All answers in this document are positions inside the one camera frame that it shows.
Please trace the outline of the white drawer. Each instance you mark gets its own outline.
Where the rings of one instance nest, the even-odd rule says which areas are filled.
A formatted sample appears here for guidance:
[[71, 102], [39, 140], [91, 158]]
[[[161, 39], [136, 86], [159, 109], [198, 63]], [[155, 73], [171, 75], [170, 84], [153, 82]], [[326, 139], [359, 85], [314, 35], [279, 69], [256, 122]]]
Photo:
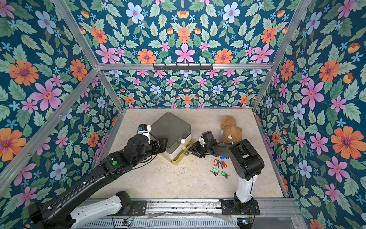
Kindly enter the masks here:
[[168, 161], [177, 161], [181, 155], [185, 155], [185, 152], [192, 145], [193, 140], [186, 142], [184, 144], [177, 145], [176, 147], [167, 148], [165, 152], [162, 153], [162, 156]]

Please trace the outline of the grey top drawer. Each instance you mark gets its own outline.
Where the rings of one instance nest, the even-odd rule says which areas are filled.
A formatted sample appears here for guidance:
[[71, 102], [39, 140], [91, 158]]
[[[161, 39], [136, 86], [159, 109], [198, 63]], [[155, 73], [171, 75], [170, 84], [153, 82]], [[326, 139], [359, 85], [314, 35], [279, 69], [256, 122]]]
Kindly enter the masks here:
[[181, 136], [172, 146], [172, 154], [177, 155], [181, 151], [184, 150], [185, 147], [189, 144], [189, 142], [192, 140], [192, 134], [189, 134], [187, 136]]

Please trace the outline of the yellow drawer cabinet base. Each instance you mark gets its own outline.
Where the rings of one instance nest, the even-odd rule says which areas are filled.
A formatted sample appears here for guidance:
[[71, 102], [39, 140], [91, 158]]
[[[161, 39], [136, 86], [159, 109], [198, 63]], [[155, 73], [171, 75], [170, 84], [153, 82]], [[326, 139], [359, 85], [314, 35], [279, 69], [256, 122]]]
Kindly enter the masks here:
[[171, 155], [171, 154], [166, 153], [166, 152], [161, 153], [161, 156], [162, 156], [163, 158], [165, 158], [165, 159], [166, 159], [168, 162], [170, 162], [171, 164], [173, 164], [173, 165], [178, 165], [178, 164], [182, 161], [182, 159], [183, 159], [185, 156], [189, 155], [189, 151], [188, 151], [188, 149], [189, 149], [192, 145], [193, 145], [193, 140], [191, 140], [191, 141], [189, 142], [189, 144], [187, 145], [187, 147], [185, 147], [185, 148], [184, 148], [184, 150], [183, 150], [183, 151], [181, 151], [179, 154], [175, 155], [175, 157], [172, 157], [172, 155]]

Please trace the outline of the green tag key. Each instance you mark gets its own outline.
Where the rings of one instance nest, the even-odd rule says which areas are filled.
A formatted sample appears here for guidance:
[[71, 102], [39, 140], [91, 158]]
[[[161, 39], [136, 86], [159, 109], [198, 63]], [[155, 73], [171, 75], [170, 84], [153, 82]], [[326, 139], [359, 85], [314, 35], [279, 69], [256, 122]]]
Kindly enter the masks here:
[[229, 178], [229, 175], [227, 173], [225, 173], [224, 171], [221, 171], [220, 175], [224, 176], [224, 178], [226, 178], [226, 179]]
[[212, 172], [215, 176], [218, 176], [220, 171], [217, 168], [211, 168], [210, 172]]

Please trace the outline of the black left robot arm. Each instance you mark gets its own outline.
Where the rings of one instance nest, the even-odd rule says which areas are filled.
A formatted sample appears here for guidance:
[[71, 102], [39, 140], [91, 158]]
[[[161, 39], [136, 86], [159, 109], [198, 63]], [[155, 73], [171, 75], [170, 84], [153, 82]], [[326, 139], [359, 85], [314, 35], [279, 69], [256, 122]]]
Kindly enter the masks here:
[[149, 140], [143, 134], [130, 138], [127, 145], [105, 157], [86, 177], [61, 195], [45, 203], [29, 206], [30, 219], [36, 229], [70, 229], [77, 222], [71, 213], [86, 199], [120, 176], [133, 170], [149, 156], [166, 151], [168, 139]]

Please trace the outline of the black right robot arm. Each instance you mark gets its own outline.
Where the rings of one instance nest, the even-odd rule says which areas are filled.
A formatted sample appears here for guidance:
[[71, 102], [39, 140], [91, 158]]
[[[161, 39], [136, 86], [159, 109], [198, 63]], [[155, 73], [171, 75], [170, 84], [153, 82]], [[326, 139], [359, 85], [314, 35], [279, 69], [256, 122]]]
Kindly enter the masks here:
[[247, 181], [259, 175], [265, 167], [263, 159], [247, 139], [237, 143], [218, 143], [211, 131], [202, 133], [188, 151], [199, 158], [207, 155], [229, 157], [238, 176]]

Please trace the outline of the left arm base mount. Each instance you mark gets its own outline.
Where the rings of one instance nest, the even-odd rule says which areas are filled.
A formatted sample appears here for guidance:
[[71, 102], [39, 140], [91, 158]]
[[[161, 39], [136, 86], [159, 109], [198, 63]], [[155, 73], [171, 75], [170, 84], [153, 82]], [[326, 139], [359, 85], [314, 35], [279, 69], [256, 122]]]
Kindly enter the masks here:
[[107, 199], [77, 207], [70, 213], [71, 218], [75, 220], [70, 228], [78, 229], [106, 216], [131, 216], [133, 214], [143, 216], [146, 207], [147, 201], [132, 200], [126, 191], [121, 191]]

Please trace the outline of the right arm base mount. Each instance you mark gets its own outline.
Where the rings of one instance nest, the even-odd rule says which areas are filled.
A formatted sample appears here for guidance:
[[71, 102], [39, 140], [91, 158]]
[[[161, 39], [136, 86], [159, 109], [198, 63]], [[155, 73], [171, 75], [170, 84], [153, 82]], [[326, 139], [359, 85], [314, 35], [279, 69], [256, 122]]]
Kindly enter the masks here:
[[249, 180], [239, 178], [238, 187], [234, 193], [233, 200], [219, 199], [222, 214], [224, 215], [260, 215], [258, 201], [253, 197], [253, 190], [258, 175]]

